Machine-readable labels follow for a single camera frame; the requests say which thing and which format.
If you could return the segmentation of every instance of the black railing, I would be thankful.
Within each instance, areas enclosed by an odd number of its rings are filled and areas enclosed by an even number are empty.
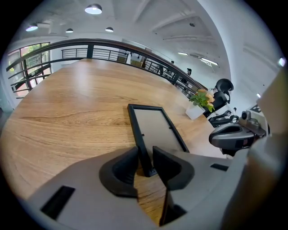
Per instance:
[[[61,59],[51,60],[48,62],[41,63],[41,60],[38,58],[39,56],[38,54],[43,53],[45,51],[74,45],[75,46],[87,45],[87,48],[63,49]],[[110,47],[112,49],[98,49],[94,48],[95,45]],[[132,55],[131,62],[127,63],[127,57],[129,53],[137,55],[136,57]],[[42,48],[39,48],[37,50],[34,50],[24,55],[23,57],[20,57],[19,59],[14,61],[10,66],[8,66],[6,70],[9,71],[11,68],[21,63],[23,66],[23,70],[10,76],[9,79],[17,76],[22,72],[25,73],[24,78],[20,79],[16,83],[11,84],[11,86],[16,88],[16,90],[13,90],[16,93],[19,86],[23,83],[26,83],[27,88],[20,89],[18,90],[18,92],[23,90],[30,91],[32,90],[30,80],[41,77],[44,79],[47,75],[44,76],[43,70],[45,68],[50,67],[51,63],[71,61],[71,60],[81,60],[83,58],[103,59],[112,62],[121,62],[126,65],[132,65],[134,67],[141,68],[142,70],[152,72],[153,74],[156,74],[170,81],[173,85],[178,87],[187,97],[190,97],[191,95],[195,94],[197,89],[200,88],[207,89],[199,82],[192,79],[180,68],[178,68],[174,64],[170,63],[169,61],[161,58],[160,56],[150,51],[123,42],[113,40],[103,40],[103,39],[72,39],[72,40],[55,42],[46,45]],[[41,66],[39,70],[37,69],[33,73],[28,74],[29,70],[39,66]]]

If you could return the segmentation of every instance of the black picture frame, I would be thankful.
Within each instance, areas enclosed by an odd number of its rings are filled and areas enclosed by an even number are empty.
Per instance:
[[[151,177],[155,174],[157,174],[155,168],[152,166],[151,164],[151,160],[149,158],[143,137],[142,137],[142,133],[140,131],[140,127],[136,118],[136,114],[135,114],[135,109],[138,110],[156,110],[156,111],[161,111],[165,120],[167,121],[167,123],[170,125],[171,130],[173,131],[174,135],[176,136],[177,141],[179,142],[180,146],[183,149],[183,152],[187,152],[189,153],[189,150],[187,148],[187,146],[185,145],[182,137],[180,136],[180,134],[178,133],[176,127],[174,126],[174,124],[172,123],[172,121],[170,120],[170,118],[168,117],[168,115],[166,114],[166,112],[164,111],[163,107],[158,107],[158,106],[146,106],[146,105],[137,105],[137,104],[128,104],[128,113],[129,113],[129,118],[130,118],[130,123],[131,123],[131,127],[132,127],[132,131],[134,134],[134,139],[136,142],[136,145],[138,147],[138,155],[139,155],[139,159],[142,165],[142,169],[144,172],[144,175],[146,177]]]

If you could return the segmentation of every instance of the white ceiling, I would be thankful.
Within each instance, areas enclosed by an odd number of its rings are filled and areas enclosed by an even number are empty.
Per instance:
[[[100,15],[90,15],[84,9],[92,3],[102,6]],[[26,32],[29,23],[44,22],[45,28],[39,27],[33,32]],[[46,0],[23,23],[15,37],[21,40],[36,36],[67,36],[68,28],[76,33],[105,32],[104,28],[112,26],[114,34],[149,46],[161,42],[173,52],[200,54],[220,64],[226,65],[221,58],[217,42],[205,26],[200,15],[185,0]],[[135,33],[141,28],[150,39]]]

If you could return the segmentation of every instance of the recessed light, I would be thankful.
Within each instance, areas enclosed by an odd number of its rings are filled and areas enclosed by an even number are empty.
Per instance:
[[[188,55],[187,53],[181,53],[181,52],[178,52],[178,54],[182,54],[182,55]]]
[[[203,61],[209,62],[209,63],[211,63],[211,64],[213,64],[213,65],[215,65],[215,66],[218,65],[216,62],[210,61],[210,60],[208,60],[208,59],[205,59],[205,58],[201,58],[201,59],[202,59]]]
[[[33,23],[26,29],[26,31],[30,32],[30,31],[34,31],[34,30],[37,30],[37,29],[38,29],[37,24]]]
[[[283,57],[280,58],[279,61],[278,61],[278,64],[283,67],[286,64],[286,59],[283,58]]]
[[[68,30],[66,30],[66,33],[73,33],[73,29],[69,28]]]
[[[107,27],[107,28],[105,29],[105,31],[107,31],[107,32],[113,32],[114,30],[113,30],[112,27]]]
[[[91,4],[86,7],[85,12],[90,14],[101,14],[102,7],[99,4]]]

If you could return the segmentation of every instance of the wooden table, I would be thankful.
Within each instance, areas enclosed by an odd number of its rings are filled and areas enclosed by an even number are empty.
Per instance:
[[[1,167],[17,196],[29,197],[67,166],[135,146],[128,103],[162,106],[190,153],[224,157],[208,142],[213,127],[185,114],[185,97],[167,80],[120,63],[83,59],[38,84],[8,119]],[[165,186],[158,175],[135,176],[139,204],[159,222]]]

